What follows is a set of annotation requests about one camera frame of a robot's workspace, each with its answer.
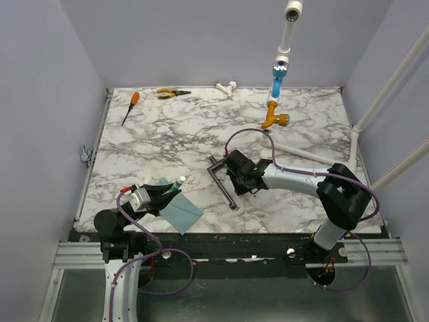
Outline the green glue tube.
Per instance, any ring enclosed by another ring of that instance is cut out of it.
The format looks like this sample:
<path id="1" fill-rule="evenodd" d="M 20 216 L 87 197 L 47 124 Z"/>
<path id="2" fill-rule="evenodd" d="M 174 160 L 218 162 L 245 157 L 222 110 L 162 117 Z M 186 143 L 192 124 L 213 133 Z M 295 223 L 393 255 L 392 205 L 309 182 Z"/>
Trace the green glue tube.
<path id="1" fill-rule="evenodd" d="M 171 191 L 177 191 L 180 189 L 180 187 L 186 182 L 186 176 L 180 176 L 178 177 L 174 184 L 171 187 Z"/>

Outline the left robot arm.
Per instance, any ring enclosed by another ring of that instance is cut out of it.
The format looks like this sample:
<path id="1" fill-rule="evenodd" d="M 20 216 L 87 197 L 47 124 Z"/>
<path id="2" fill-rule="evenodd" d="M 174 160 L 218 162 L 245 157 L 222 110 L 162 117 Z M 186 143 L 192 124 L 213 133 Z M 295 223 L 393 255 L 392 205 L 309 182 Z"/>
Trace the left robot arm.
<path id="1" fill-rule="evenodd" d="M 180 193 L 172 187 L 133 184 L 120 190 L 115 208 L 96 214 L 106 282 L 103 321 L 137 321 L 141 265 L 163 250 L 160 240 L 138 221 L 147 214 L 158 216 Z"/>

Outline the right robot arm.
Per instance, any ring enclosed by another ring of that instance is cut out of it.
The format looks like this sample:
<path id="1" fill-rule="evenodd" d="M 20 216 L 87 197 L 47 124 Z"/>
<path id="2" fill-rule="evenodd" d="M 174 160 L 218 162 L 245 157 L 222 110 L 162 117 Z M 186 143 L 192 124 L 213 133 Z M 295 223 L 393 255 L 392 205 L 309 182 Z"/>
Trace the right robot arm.
<path id="1" fill-rule="evenodd" d="M 282 189 L 319 199 L 327 218 L 308 246 L 310 258 L 318 263 L 330 258 L 338 240 L 356 228 L 371 200 L 371 193 L 344 164 L 285 168 L 268 159 L 253 162 L 239 150 L 229 152 L 223 164 L 237 195 Z"/>

